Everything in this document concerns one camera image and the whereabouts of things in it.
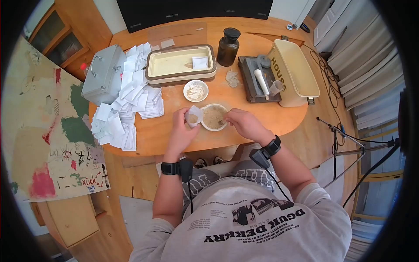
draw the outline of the wooden floor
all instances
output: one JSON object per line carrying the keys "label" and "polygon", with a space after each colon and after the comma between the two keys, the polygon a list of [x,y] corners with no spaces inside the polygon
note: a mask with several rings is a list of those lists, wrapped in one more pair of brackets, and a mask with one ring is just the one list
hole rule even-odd
{"label": "wooden floor", "polygon": [[[304,23],[313,32],[316,24],[311,18],[306,18]],[[313,33],[306,33],[299,29],[298,32],[304,39],[305,44],[314,49]],[[316,104],[310,106],[303,122],[294,131],[281,137],[284,143],[295,155],[297,155],[308,168],[319,166],[322,162],[332,157],[333,133],[329,128],[316,120],[320,117],[333,125],[338,124],[336,116],[327,94],[326,86],[323,83],[323,75],[319,67],[310,55],[310,49],[301,47],[308,63],[310,64],[314,76],[320,88],[320,97],[315,99]],[[339,99],[336,109],[340,116],[345,131],[349,135],[355,135],[354,126],[350,113],[345,110],[344,100]],[[356,146],[347,140],[344,146],[339,147],[339,151],[355,150]],[[205,150],[204,152],[193,152],[190,154],[192,159],[204,157],[208,162],[212,162],[214,156],[221,156],[225,159],[232,157],[235,148],[217,148]],[[356,160],[356,155],[345,156],[344,163],[347,168]],[[132,244],[129,240],[122,217],[118,195],[136,197],[146,200],[153,200],[158,185],[158,175],[155,164],[135,166],[132,161],[124,168],[123,158],[110,154],[105,151],[105,160],[109,174],[111,189],[107,190],[109,201],[112,207],[112,216],[104,216],[98,220],[101,231],[83,243],[70,249],[72,255],[79,261],[128,261],[132,251]],[[343,201],[347,198],[356,184],[357,168],[352,167],[344,176]],[[345,210],[350,213],[353,202],[349,202]]]}

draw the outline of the ceramic bowl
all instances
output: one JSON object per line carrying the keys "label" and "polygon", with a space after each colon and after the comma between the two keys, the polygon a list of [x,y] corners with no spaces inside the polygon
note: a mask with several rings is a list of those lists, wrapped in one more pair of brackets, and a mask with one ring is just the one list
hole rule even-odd
{"label": "ceramic bowl", "polygon": [[[218,106],[218,107],[221,107],[222,109],[224,109],[224,111],[227,113],[228,112],[228,110],[224,107],[224,106],[222,106],[222,105],[220,105],[220,104],[208,104],[208,105],[206,105],[206,106],[204,106],[204,107],[201,107],[201,110],[204,112],[205,111],[205,109],[207,109],[207,108],[209,108],[209,107],[212,107],[212,106]],[[201,124],[202,124],[202,126],[203,127],[205,127],[205,129],[207,129],[207,130],[209,130],[209,131],[213,131],[213,132],[216,132],[216,131],[220,131],[220,130],[223,130],[226,126],[227,126],[227,122],[225,122],[220,128],[217,128],[217,129],[212,129],[212,128],[209,128],[209,127],[207,127],[206,126],[206,124],[204,123],[204,120],[202,120],[202,122],[201,122]]]}
{"label": "ceramic bowl", "polygon": [[[193,100],[193,99],[189,98],[186,95],[186,91],[188,91],[189,87],[192,85],[193,82],[198,82],[199,84],[201,84],[204,87],[204,97],[202,99],[200,99],[200,100]],[[204,81],[201,81],[201,80],[191,80],[191,81],[187,82],[186,85],[184,86],[184,96],[190,102],[194,102],[194,103],[195,102],[201,102],[202,100],[206,99],[207,96],[208,96],[208,86],[207,86],[207,84]]]}

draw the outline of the sneaker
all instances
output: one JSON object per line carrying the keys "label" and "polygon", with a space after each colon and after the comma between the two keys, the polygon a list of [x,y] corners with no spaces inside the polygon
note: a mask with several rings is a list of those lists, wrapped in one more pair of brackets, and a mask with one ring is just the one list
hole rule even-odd
{"label": "sneaker", "polygon": [[207,164],[207,162],[205,161],[205,159],[203,159],[203,158],[199,158],[199,159],[196,161],[195,166],[196,166],[197,168],[203,168],[203,167],[208,166],[208,164]]}
{"label": "sneaker", "polygon": [[214,165],[216,165],[216,164],[221,164],[221,163],[224,163],[225,162],[225,160],[224,159],[222,159],[221,157],[219,157],[219,156],[216,156],[215,158],[214,158]]}

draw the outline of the black cable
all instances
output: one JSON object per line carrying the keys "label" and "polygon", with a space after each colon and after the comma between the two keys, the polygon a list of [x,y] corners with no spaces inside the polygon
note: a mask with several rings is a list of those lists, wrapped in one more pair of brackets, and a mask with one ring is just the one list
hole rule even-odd
{"label": "black cable", "polygon": [[268,169],[265,169],[266,172],[268,172],[268,174],[271,176],[271,178],[275,181],[275,183],[277,184],[278,188],[280,189],[280,191],[284,194],[285,198],[291,202],[291,200],[287,197],[287,195],[284,193],[284,191],[282,190],[282,188],[279,186],[277,180],[274,178],[274,176],[271,174],[271,172],[269,172]]}
{"label": "black cable", "polygon": [[382,144],[386,144],[386,143],[387,143],[387,142],[384,142],[384,141],[363,140],[363,139],[359,139],[359,138],[353,137],[353,136],[351,136],[351,135],[348,135],[347,133],[345,133],[345,132],[343,132],[343,131],[342,131],[342,133],[344,133],[345,135],[347,135],[347,136],[349,136],[349,137],[351,137],[351,138],[353,138],[353,139],[356,139],[356,140],[358,140],[358,141],[371,142],[371,143],[382,143]]}
{"label": "black cable", "polygon": [[191,201],[191,214],[194,211],[194,203],[192,202],[192,192],[191,192],[191,184],[188,181],[188,188],[189,188],[189,200]]}
{"label": "black cable", "polygon": [[351,194],[348,196],[348,198],[346,199],[345,203],[343,204],[343,208],[345,207],[346,203],[348,203],[349,199],[352,197],[352,195],[355,193],[355,191],[357,190],[357,188],[360,186],[361,182],[365,179],[365,177],[368,176],[369,173],[371,173],[374,169],[376,169],[379,165],[381,165],[384,161],[386,161],[391,155],[393,155],[393,153],[400,147],[400,143],[398,141],[398,138],[396,138],[396,142],[395,145],[393,146],[392,149],[390,149],[390,151],[383,156],[382,159],[380,159],[375,165],[373,165],[366,173],[365,175],[361,178],[361,180],[358,182],[358,184],[355,186],[354,190],[351,192]]}
{"label": "black cable", "polygon": [[[333,74],[332,69],[323,61],[321,56],[315,50],[313,50],[311,47],[309,47],[305,44],[303,44],[303,46],[310,49],[311,57],[313,58],[314,62],[319,66],[320,73],[321,73],[322,78],[323,78],[323,83],[326,87],[326,91],[327,91],[327,95],[329,97],[330,104],[332,105],[332,108],[335,111],[335,114],[336,114],[336,116],[338,117],[338,120],[339,120],[339,123],[336,126],[337,126],[337,128],[339,128],[342,131],[342,122],[340,120],[340,116],[339,116],[338,112],[336,111],[336,108],[338,107],[338,104],[339,104],[339,98],[342,97],[342,94],[340,93],[338,81],[335,77],[335,74]],[[323,75],[326,75],[328,84],[326,84],[326,81],[324,80]],[[332,82],[335,82],[335,84],[338,88],[335,88],[332,85]],[[335,97],[335,100],[336,100],[335,104],[332,101],[332,95]],[[343,136],[342,136],[342,140],[343,140],[342,144],[339,144],[339,142],[337,140],[334,141],[334,143],[337,144],[336,151],[339,150],[339,146],[343,146],[345,144],[346,140]]]}

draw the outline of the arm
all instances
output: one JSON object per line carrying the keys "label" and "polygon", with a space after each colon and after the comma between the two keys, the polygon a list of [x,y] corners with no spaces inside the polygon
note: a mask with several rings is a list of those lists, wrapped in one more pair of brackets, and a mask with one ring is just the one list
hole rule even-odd
{"label": "arm", "polygon": [[[262,147],[275,139],[273,132],[266,129],[250,112],[233,108],[225,114],[224,119],[234,126],[241,136],[258,142]],[[271,157],[271,163],[278,178],[291,192],[293,199],[297,198],[305,186],[316,182],[310,170],[283,145],[279,152]]]}
{"label": "arm", "polygon": [[[200,125],[187,130],[184,115],[189,110],[185,107],[173,113],[173,128],[163,162],[176,163],[179,155],[198,134]],[[182,222],[183,189],[182,180],[178,175],[161,174],[157,192],[153,202],[153,218],[162,218],[173,227]]]}

